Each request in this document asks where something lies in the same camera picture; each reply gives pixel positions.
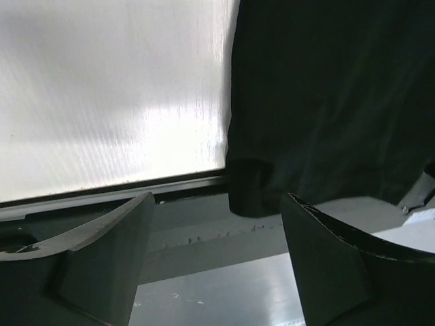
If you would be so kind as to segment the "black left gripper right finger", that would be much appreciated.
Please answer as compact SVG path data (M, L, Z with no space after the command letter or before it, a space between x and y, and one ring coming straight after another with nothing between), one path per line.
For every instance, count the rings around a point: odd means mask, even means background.
M281 216L307 325L433 325L434 254L335 219L293 194Z

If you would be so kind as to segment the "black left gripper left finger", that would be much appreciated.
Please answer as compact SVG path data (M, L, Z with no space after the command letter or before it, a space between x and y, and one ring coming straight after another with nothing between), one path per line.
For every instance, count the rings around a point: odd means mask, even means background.
M38 240L1 226L2 325L128 325L154 212L141 194Z

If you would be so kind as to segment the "black t shirt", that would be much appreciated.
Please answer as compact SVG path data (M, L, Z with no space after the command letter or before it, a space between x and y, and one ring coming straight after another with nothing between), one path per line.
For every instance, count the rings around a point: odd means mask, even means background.
M402 204L434 161L433 1L241 1L231 58L230 210Z

